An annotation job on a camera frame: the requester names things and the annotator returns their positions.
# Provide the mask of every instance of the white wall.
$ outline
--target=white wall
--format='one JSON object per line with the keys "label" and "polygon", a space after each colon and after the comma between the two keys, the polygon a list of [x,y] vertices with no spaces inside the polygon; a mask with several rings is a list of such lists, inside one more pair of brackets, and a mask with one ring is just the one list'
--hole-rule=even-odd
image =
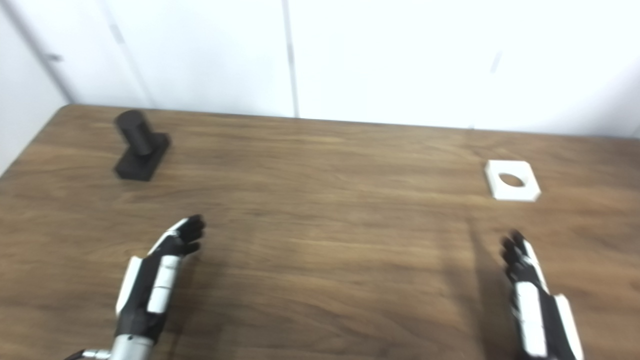
{"label": "white wall", "polygon": [[291,117],[280,0],[106,0],[156,106]]}
{"label": "white wall", "polygon": [[9,0],[77,102],[632,136],[634,1]]}
{"label": "white wall", "polygon": [[0,175],[67,101],[0,4]]}
{"label": "white wall", "polygon": [[96,0],[7,0],[74,102],[152,108],[117,27]]}

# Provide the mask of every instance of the wooden table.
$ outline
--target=wooden table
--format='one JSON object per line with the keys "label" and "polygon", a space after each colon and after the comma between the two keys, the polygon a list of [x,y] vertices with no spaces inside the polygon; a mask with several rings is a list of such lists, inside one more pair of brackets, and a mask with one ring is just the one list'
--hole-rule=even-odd
{"label": "wooden table", "polygon": [[[154,359],[511,359],[520,229],[587,359],[640,358],[640,143],[146,111],[169,150],[117,179],[124,109],[67,106],[0,180],[0,358],[110,347],[127,261],[201,213]],[[538,202],[493,200],[526,160]]]}

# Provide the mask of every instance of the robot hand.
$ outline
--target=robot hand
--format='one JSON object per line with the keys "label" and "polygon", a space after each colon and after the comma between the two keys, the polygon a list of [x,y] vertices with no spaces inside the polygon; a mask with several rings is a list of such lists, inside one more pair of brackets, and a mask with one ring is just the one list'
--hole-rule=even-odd
{"label": "robot hand", "polygon": [[166,312],[182,258],[196,252],[205,223],[200,215],[167,229],[143,259],[134,256],[116,303],[118,324],[111,351],[81,350],[66,360],[147,360],[166,321]]}
{"label": "robot hand", "polygon": [[551,295],[536,253],[518,231],[502,241],[513,285],[511,305],[520,337],[520,358],[584,360],[569,301]]}

